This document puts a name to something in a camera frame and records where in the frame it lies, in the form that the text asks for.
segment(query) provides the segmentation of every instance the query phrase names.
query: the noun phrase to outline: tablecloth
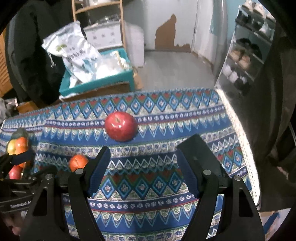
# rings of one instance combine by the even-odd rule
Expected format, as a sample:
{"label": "tablecloth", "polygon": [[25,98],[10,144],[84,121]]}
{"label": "tablecloth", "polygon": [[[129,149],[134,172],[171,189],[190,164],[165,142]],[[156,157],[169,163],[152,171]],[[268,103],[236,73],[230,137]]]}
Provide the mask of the tablecloth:
{"label": "tablecloth", "polygon": [[[110,139],[104,120],[114,111],[133,115],[139,124],[126,143]],[[198,133],[229,176],[239,175],[259,202],[260,187],[252,152],[237,116],[220,90],[182,89],[102,96],[7,119],[1,128],[0,150],[23,127],[36,152],[33,170],[54,164],[69,170],[77,153],[94,158],[101,147],[111,161],[100,188],[89,199],[106,240],[180,240],[197,205],[176,160],[176,146]],[[65,215],[71,235],[78,236],[69,197]],[[215,235],[223,197],[217,197],[208,237]]]}

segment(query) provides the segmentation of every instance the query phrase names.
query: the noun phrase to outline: wooden shutter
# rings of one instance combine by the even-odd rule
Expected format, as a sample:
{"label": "wooden shutter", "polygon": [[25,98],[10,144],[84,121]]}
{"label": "wooden shutter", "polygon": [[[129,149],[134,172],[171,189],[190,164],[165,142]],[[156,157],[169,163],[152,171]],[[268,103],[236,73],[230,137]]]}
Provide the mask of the wooden shutter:
{"label": "wooden shutter", "polygon": [[5,60],[4,36],[0,36],[0,97],[12,89]]}

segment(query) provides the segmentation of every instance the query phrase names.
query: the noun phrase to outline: bolt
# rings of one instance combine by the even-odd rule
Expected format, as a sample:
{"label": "bolt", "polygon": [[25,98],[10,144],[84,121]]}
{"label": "bolt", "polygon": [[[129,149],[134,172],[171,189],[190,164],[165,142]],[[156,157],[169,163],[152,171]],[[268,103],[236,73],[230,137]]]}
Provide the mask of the bolt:
{"label": "bolt", "polygon": [[238,176],[238,175],[235,175],[235,176],[234,176],[234,179],[235,179],[236,181],[240,181],[242,178],[241,178],[240,176]]}
{"label": "bolt", "polygon": [[83,169],[82,168],[79,168],[79,169],[77,169],[76,171],[75,171],[75,173],[76,174],[82,174],[84,171],[83,171]]}
{"label": "bolt", "polygon": [[51,178],[52,178],[52,174],[50,174],[50,173],[47,174],[47,175],[45,176],[45,179],[46,179],[46,180],[49,180],[49,179],[51,179]]}
{"label": "bolt", "polygon": [[208,170],[208,169],[205,169],[204,170],[204,174],[207,175],[207,176],[209,176],[209,175],[212,174],[212,172],[210,170]]}

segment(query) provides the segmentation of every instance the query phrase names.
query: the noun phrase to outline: black jacket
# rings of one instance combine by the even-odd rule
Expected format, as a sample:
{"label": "black jacket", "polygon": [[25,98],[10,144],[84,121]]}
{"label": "black jacket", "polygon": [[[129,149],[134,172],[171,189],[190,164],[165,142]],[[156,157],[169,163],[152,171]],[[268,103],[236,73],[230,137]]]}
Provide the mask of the black jacket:
{"label": "black jacket", "polygon": [[56,56],[52,56],[55,63],[52,67],[41,45],[44,38],[72,21],[69,0],[55,1],[52,5],[30,0],[14,16],[6,32],[6,59],[11,84],[20,101],[31,99],[42,107],[58,99],[65,67]]}

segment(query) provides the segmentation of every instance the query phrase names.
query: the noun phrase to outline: gray floor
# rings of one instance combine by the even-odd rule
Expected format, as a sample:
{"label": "gray floor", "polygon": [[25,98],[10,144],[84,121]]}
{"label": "gray floor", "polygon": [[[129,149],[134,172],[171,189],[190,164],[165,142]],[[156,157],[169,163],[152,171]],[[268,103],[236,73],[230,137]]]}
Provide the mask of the gray floor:
{"label": "gray floor", "polygon": [[210,65],[191,53],[145,52],[138,72],[146,91],[214,87]]}

